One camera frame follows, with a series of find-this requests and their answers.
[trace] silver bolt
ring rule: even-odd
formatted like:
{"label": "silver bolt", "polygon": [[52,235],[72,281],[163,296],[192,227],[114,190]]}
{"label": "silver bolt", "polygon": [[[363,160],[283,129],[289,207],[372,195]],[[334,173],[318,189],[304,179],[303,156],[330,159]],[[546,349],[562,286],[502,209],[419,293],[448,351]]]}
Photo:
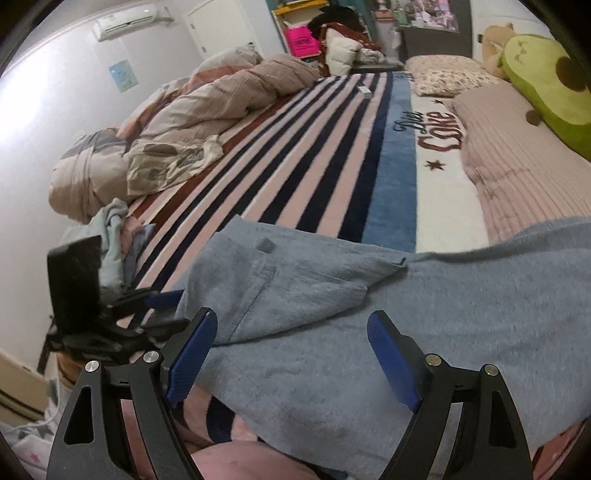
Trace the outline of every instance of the silver bolt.
{"label": "silver bolt", "polygon": [[147,364],[153,364],[159,357],[160,354],[152,350],[151,352],[144,353],[144,362]]}
{"label": "silver bolt", "polygon": [[93,372],[93,371],[95,371],[99,367],[100,367],[100,363],[98,363],[96,360],[91,360],[90,362],[88,362],[86,364],[85,370],[87,372]]}
{"label": "silver bolt", "polygon": [[499,374],[499,369],[491,364],[485,365],[484,371],[491,377],[496,377]]}
{"label": "silver bolt", "polygon": [[425,360],[432,367],[438,367],[439,365],[441,365],[441,357],[439,355],[435,355],[434,353],[428,354],[425,357]]}

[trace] yellow shelf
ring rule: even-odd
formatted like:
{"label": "yellow shelf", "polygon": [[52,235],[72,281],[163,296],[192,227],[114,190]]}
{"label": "yellow shelf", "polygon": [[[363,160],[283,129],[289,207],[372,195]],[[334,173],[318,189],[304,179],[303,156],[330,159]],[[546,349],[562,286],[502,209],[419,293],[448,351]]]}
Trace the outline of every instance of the yellow shelf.
{"label": "yellow shelf", "polygon": [[278,8],[277,10],[273,10],[275,15],[284,15],[295,10],[299,10],[301,8],[308,8],[308,7],[318,7],[318,6],[325,6],[327,5],[326,0],[304,0],[299,4],[295,5],[287,5],[283,8]]}

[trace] pink bag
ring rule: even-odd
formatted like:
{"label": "pink bag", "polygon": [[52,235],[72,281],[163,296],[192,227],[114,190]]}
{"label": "pink bag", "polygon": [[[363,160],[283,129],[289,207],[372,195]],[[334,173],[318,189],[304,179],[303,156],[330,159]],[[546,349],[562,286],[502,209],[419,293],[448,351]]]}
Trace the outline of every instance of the pink bag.
{"label": "pink bag", "polygon": [[312,32],[305,25],[297,28],[288,28],[285,31],[285,38],[294,57],[309,57],[320,53],[318,40],[312,36]]}

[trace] small white box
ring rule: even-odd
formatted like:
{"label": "small white box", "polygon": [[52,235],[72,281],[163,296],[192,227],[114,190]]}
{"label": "small white box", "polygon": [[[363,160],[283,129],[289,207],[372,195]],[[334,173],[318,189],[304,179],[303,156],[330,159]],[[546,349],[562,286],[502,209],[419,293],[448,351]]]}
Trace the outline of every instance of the small white box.
{"label": "small white box", "polygon": [[363,93],[363,98],[371,98],[374,96],[374,94],[371,93],[371,90],[368,89],[365,85],[357,85],[357,88],[361,93]]}

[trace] brown star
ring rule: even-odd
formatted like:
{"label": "brown star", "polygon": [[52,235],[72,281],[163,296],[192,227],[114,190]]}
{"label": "brown star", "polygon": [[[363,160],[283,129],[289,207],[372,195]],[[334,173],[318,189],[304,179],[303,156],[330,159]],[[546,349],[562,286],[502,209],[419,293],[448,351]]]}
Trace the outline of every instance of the brown star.
{"label": "brown star", "polygon": [[437,160],[437,161],[428,161],[427,160],[427,164],[425,166],[429,167],[429,169],[431,171],[433,171],[435,169],[443,170],[443,167],[445,167],[445,163],[441,163],[439,160]]}

